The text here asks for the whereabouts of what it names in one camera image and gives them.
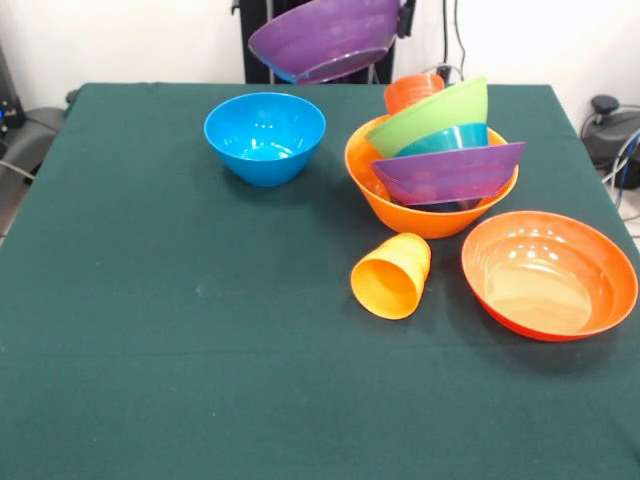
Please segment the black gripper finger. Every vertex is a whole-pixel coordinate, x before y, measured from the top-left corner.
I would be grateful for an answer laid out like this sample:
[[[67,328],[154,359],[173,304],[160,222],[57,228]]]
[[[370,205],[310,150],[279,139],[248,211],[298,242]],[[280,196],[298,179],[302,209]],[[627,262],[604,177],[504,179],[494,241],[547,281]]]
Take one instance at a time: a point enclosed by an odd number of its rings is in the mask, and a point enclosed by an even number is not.
[[[411,36],[416,0],[405,0],[398,14],[397,38],[404,39]]]

